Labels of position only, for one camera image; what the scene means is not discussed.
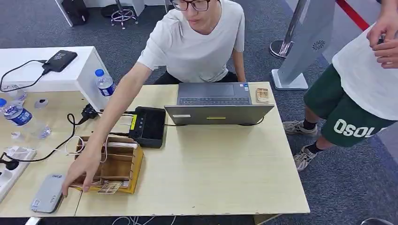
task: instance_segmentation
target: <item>water bottle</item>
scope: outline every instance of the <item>water bottle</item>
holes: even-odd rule
[[[14,90],[19,88],[18,85],[12,84],[12,85],[7,85],[4,90],[12,90],[10,92],[7,92],[8,95],[10,95],[14,100],[18,101],[23,101],[25,98],[28,96],[26,92],[22,89],[19,90]]]
[[[110,98],[115,91],[115,83],[113,83],[113,79],[111,76],[106,75],[102,69],[97,69],[95,71],[95,75],[97,76],[96,84],[99,91],[104,97]]]
[[[51,129],[44,123],[35,119],[29,111],[20,105],[7,104],[7,101],[0,98],[0,113],[4,118],[15,125],[22,127],[24,131],[37,138],[46,138],[50,135]]]

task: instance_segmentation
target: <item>green shorts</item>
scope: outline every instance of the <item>green shorts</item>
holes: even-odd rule
[[[359,107],[344,92],[333,64],[304,95],[304,102],[326,120],[322,127],[326,140],[342,147],[351,147],[396,122],[379,118]]]

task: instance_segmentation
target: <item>sneaker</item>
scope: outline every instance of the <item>sneaker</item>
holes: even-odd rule
[[[309,145],[304,146],[299,153],[293,156],[294,163],[296,164],[297,171],[303,171],[308,164],[315,158],[316,154],[310,152],[307,148]]]
[[[283,128],[285,132],[289,135],[292,134],[302,134],[302,135],[309,135],[309,136],[316,136],[318,134],[318,126],[315,126],[312,130],[304,129],[303,121],[287,121],[283,122]]]

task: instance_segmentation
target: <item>blue label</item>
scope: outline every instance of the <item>blue label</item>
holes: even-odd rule
[[[13,111],[17,112],[17,108],[14,106],[11,109],[9,109],[8,113],[12,114]],[[32,119],[32,113],[27,111],[26,109],[23,109],[21,114],[19,116],[11,119],[17,126],[22,126],[27,124],[30,120]]]
[[[113,92],[115,91],[115,84],[113,83],[110,87],[104,88],[104,89],[99,89],[101,91],[101,94],[103,96],[111,96],[113,95]]]

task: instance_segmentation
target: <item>hand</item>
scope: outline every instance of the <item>hand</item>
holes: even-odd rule
[[[398,31],[398,12],[390,11],[379,17],[376,24],[367,34],[370,47],[375,47],[382,34],[386,34],[385,39],[393,40]]]
[[[100,165],[101,151],[99,149],[101,148],[102,144],[93,145],[90,143],[90,140],[88,141],[82,153],[77,157],[72,165],[70,165],[68,174],[62,184],[62,193],[64,196],[68,196],[69,185],[84,173],[86,173],[86,178],[83,183],[83,191],[88,191],[92,184],[92,179]]]
[[[377,62],[382,64],[382,67],[398,68],[398,39],[385,40],[384,43],[376,45],[373,50]]]

